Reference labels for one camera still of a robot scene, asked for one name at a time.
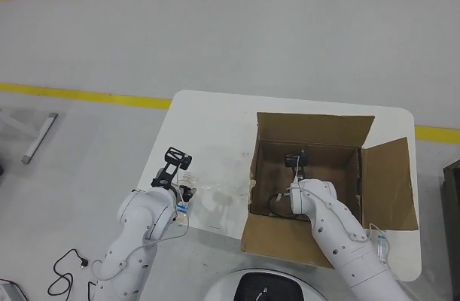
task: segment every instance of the cardboard flap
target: cardboard flap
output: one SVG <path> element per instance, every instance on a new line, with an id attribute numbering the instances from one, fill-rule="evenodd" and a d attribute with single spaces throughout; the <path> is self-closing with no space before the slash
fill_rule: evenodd
<path id="1" fill-rule="evenodd" d="M 407 138 L 362 150 L 363 225 L 417 230 Z"/>
<path id="2" fill-rule="evenodd" d="M 260 140 L 361 147 L 374 116 L 257 113 Z"/>
<path id="3" fill-rule="evenodd" d="M 312 236 L 310 223 L 248 214 L 242 251 L 296 263 L 332 268 Z"/>

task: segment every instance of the cardboard box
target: cardboard box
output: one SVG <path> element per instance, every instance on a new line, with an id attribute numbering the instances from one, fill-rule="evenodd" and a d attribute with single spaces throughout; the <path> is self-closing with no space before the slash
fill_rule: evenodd
<path id="1" fill-rule="evenodd" d="M 332 267 L 313 239 L 306 216 L 291 213 L 288 197 L 270 199 L 293 181 L 284 155 L 301 150 L 309 158 L 307 178 L 331 181 L 338 200 L 365 228 L 374 223 L 382 230 L 418 229 L 407 138 L 363 149 L 374 118 L 257 113 L 244 252 Z M 273 212 L 288 218 L 270 214 L 269 200 Z"/>

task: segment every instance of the yellow floor line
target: yellow floor line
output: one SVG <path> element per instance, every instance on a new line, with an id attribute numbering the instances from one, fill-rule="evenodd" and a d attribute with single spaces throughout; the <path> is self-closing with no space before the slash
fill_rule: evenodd
<path id="1" fill-rule="evenodd" d="M 416 126 L 416 139 L 447 144 L 460 144 L 460 129 Z"/>
<path id="2" fill-rule="evenodd" d="M 82 100 L 85 102 L 100 102 L 113 105 L 129 105 L 141 108 L 156 108 L 167 110 L 171 105 L 169 99 L 154 99 L 151 97 L 128 96 L 98 92 L 85 92 L 77 90 L 33 87 L 19 84 L 0 83 L 0 91 L 22 93 L 37 96 L 54 97 L 58 99 Z"/>
<path id="3" fill-rule="evenodd" d="M 19 84 L 0 83 L 0 91 L 22 93 L 58 99 L 99 102 L 113 105 L 128 105 L 140 108 L 168 110 L 170 99 L 154 99 L 151 97 L 117 95 L 109 93 L 85 92 L 77 90 L 33 87 Z M 416 139 L 447 144 L 460 144 L 460 129 L 444 129 L 431 126 L 416 126 Z"/>

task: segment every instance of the gray floor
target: gray floor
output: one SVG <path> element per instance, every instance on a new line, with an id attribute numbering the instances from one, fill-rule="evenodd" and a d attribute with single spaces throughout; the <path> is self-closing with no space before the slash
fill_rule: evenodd
<path id="1" fill-rule="evenodd" d="M 52 265 L 70 248 L 93 260 L 118 236 L 116 210 L 142 173 L 165 111 L 0 93 L 0 108 L 40 126 L 51 111 L 53 128 L 29 166 L 20 163 L 30 140 L 0 124 L 0 277 L 21 283 L 31 300 L 50 300 Z M 418 141 L 422 275 L 409 286 L 421 300 L 450 299 L 440 205 L 442 168 L 460 158 L 460 146 Z M 168 235 L 184 228 L 173 226 Z M 72 300 L 84 300 L 90 271 L 68 258 L 75 273 Z M 267 267 L 290 272 L 329 300 L 351 300 L 335 271 L 243 254 L 239 241 L 191 229 L 160 245 L 142 300 L 201 300 L 230 271 Z"/>
<path id="2" fill-rule="evenodd" d="M 386 105 L 460 129 L 460 0 L 10 0 L 0 81 Z"/>

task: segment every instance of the table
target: table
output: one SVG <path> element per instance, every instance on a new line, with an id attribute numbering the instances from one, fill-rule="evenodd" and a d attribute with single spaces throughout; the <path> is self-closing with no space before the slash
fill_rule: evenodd
<path id="1" fill-rule="evenodd" d="M 412 114 L 402 108 L 180 91 L 172 100 L 138 189 L 151 187 L 157 170 L 164 166 L 168 147 L 184 151 L 193 156 L 188 172 L 196 177 L 198 187 L 192 200 L 190 226 L 241 239 L 248 216 L 249 166 L 259 111 L 373 115 L 375 120 L 364 148 L 407 137 L 419 222 L 414 122 Z M 402 281 L 417 279 L 422 271 L 419 230 L 388 231 L 388 240 L 388 262 L 394 274 Z"/>

